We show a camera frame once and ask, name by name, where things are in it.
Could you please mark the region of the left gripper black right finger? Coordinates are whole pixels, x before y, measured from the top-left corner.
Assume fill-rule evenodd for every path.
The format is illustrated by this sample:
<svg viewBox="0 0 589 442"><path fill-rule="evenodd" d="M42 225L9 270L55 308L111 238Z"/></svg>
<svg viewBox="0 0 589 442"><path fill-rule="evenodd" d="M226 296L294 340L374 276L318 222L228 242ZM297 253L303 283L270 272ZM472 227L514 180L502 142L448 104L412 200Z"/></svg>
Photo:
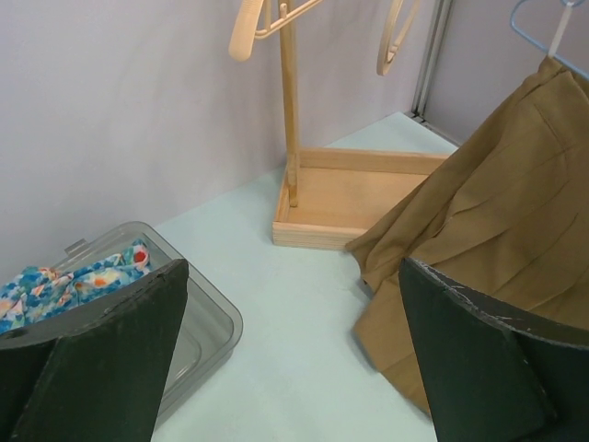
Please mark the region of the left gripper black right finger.
<svg viewBox="0 0 589 442"><path fill-rule="evenodd" d="M440 441L585 441L588 332L405 259L398 270Z"/></svg>

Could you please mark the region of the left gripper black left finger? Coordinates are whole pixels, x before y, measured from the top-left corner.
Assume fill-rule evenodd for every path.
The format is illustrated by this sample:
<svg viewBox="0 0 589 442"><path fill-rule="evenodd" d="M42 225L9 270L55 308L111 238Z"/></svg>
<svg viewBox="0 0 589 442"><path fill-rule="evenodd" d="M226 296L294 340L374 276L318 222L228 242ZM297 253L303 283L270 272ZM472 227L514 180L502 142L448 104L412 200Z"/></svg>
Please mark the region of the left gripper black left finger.
<svg viewBox="0 0 589 442"><path fill-rule="evenodd" d="M4 441L148 441L188 299L174 260L131 285L1 336Z"/></svg>

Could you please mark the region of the blue floral cloth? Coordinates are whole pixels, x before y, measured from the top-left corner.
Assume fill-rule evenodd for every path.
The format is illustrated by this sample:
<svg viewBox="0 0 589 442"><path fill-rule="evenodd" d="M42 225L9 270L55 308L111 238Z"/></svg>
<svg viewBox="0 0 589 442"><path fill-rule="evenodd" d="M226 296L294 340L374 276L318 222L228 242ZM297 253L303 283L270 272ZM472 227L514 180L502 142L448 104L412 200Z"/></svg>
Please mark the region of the blue floral cloth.
<svg viewBox="0 0 589 442"><path fill-rule="evenodd" d="M1 332L11 332L81 307L152 272L150 251L130 247L73 271L29 266L1 286Z"/></svg>

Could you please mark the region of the tan brown skirt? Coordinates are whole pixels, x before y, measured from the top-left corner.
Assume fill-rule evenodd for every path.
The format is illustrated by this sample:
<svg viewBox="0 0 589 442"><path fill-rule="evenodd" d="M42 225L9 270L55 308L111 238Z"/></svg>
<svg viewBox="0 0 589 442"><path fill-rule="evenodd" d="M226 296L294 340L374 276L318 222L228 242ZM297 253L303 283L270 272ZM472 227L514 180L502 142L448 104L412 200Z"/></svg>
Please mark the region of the tan brown skirt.
<svg viewBox="0 0 589 442"><path fill-rule="evenodd" d="M405 258L557 322L588 325L588 83L553 58L347 251L373 296L354 332L375 369L429 404L398 282Z"/></svg>

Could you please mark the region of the light blue wire hanger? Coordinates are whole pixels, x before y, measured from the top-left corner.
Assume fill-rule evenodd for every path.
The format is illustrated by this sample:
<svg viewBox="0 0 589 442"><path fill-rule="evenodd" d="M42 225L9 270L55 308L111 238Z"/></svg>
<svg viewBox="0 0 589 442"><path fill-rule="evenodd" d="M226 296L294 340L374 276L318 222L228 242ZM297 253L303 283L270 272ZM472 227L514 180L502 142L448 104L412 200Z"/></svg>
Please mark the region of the light blue wire hanger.
<svg viewBox="0 0 589 442"><path fill-rule="evenodd" d="M588 78L587 1L517 1L510 27L538 52Z"/></svg>

